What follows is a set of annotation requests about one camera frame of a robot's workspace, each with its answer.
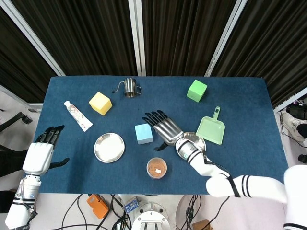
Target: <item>tube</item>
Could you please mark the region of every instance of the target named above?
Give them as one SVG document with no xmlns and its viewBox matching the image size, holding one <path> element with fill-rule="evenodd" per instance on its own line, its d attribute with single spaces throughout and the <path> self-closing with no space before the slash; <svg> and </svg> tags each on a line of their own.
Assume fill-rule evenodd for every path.
<svg viewBox="0 0 307 230">
<path fill-rule="evenodd" d="M 93 125 L 93 123 L 90 122 L 73 104 L 71 104 L 70 101 L 64 102 L 64 105 L 84 132 Z"/>
</svg>

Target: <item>dustpan handle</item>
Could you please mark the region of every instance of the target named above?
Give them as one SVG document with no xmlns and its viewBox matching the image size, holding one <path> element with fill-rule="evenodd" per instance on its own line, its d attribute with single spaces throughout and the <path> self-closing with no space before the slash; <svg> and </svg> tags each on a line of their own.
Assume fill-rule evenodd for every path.
<svg viewBox="0 0 307 230">
<path fill-rule="evenodd" d="M 213 114 L 213 120 L 214 121 L 217 120 L 217 117 L 219 116 L 220 110 L 221 110 L 221 108 L 218 107 L 218 106 L 215 108 L 215 111 L 214 111 L 214 114 Z"/>
</svg>

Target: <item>green cube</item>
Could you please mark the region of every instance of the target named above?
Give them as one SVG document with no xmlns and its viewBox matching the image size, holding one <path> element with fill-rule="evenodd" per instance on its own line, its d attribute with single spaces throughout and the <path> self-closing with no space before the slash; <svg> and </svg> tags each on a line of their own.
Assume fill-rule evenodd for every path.
<svg viewBox="0 0 307 230">
<path fill-rule="evenodd" d="M 200 82 L 199 80 L 195 80 L 189 88 L 187 97 L 196 102 L 199 102 L 201 100 L 201 97 L 205 93 L 206 88 L 206 84 Z"/>
</svg>

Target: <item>dark blue tablecloth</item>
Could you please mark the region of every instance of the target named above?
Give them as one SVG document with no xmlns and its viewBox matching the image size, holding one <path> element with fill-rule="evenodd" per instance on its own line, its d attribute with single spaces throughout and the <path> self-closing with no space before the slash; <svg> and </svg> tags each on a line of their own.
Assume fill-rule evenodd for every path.
<svg viewBox="0 0 307 230">
<path fill-rule="evenodd" d="M 153 130 L 153 142 L 138 145 L 134 126 L 143 124 L 145 112 L 163 110 L 184 131 L 196 132 L 201 118 L 213 116 L 224 122 L 222 145 L 206 141 L 208 157 L 227 168 L 234 177 L 247 174 L 283 181 L 287 163 L 263 79 L 246 77 L 135 77 L 143 95 L 125 98 L 123 86 L 111 93 L 125 76 L 53 77 L 38 122 L 36 137 L 49 126 L 65 125 L 52 161 L 71 160 L 42 176 L 43 193 L 100 194 L 206 194 L 207 177 L 197 172 L 176 153 L 174 147 L 154 151 L 163 141 Z M 199 103 L 186 97 L 195 79 L 208 85 Z M 101 116 L 89 105 L 101 92 L 113 107 Z M 66 110 L 69 100 L 94 125 L 83 132 Z M 114 163 L 102 163 L 94 155 L 95 141 L 104 133 L 119 134 L 125 142 L 123 156 Z M 151 179 L 146 164 L 153 157 L 167 163 L 160 180 Z"/>
</svg>

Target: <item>green dustpan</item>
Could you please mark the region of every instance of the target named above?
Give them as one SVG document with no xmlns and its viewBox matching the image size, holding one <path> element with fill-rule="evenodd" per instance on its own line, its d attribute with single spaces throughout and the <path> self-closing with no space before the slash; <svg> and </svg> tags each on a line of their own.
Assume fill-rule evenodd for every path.
<svg viewBox="0 0 307 230">
<path fill-rule="evenodd" d="M 218 145 L 222 144 L 225 131 L 224 123 L 217 120 L 220 109 L 221 108 L 218 106 L 215 108 L 213 117 L 203 117 L 196 132 L 198 137 L 204 138 L 205 140 L 211 141 Z"/>
</svg>

